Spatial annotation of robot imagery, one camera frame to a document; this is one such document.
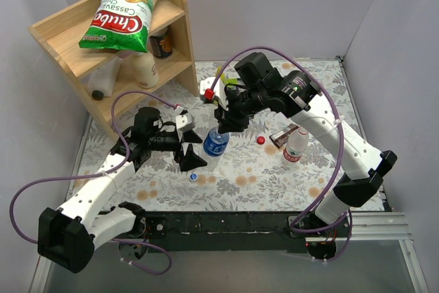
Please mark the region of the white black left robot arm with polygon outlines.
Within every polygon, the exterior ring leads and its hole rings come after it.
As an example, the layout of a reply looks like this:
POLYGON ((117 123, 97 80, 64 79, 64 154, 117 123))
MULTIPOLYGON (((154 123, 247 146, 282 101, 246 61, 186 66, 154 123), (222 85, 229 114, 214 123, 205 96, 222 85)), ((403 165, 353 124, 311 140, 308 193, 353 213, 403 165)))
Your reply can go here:
POLYGON ((150 229, 145 210, 122 202, 102 213, 103 206, 134 176, 153 152, 172 152, 180 171, 206 166, 193 146, 202 139, 195 133, 195 119, 177 108, 167 123, 157 108, 143 107, 134 123, 120 132, 94 178, 57 209, 46 208, 38 219, 38 254, 70 270, 82 271, 95 250, 122 235, 146 237, 150 229))

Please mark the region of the blue label water bottle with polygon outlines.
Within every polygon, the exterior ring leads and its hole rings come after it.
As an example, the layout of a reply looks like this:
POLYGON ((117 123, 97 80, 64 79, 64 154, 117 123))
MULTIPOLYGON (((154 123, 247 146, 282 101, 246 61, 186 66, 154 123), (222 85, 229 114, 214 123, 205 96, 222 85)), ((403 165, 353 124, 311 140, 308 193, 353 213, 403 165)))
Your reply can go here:
POLYGON ((219 133, 218 128, 219 124, 216 118, 211 115, 209 131, 202 146, 202 157, 207 162, 206 167, 209 171, 213 171, 217 167, 230 139, 228 132, 219 133))

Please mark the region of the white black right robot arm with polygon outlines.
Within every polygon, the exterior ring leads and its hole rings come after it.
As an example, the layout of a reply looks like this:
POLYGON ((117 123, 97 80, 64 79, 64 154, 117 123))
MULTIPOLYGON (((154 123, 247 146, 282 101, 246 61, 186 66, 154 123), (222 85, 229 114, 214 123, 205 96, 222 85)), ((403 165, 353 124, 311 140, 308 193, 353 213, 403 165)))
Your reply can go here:
POLYGON ((242 132, 249 119, 269 109, 307 130, 335 157, 335 169, 320 195, 291 223, 296 233, 326 236, 352 207, 371 199, 396 163, 391 150, 381 151, 358 135, 341 117, 335 102, 308 70, 290 59, 296 70, 282 76, 264 54, 265 47, 244 50, 235 65, 242 80, 234 91, 216 75, 200 83, 200 98, 216 101, 219 131, 242 132))

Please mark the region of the blue white bottle cap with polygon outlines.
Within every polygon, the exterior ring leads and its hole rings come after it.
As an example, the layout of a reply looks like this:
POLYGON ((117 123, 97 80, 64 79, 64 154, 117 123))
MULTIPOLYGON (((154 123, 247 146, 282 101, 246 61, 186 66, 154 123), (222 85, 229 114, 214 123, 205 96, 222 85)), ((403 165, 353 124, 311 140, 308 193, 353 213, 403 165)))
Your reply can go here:
POLYGON ((189 180, 190 180, 190 181, 196 181, 197 179, 198 179, 198 175, 195 174, 195 173, 192 173, 192 174, 189 176, 189 180))

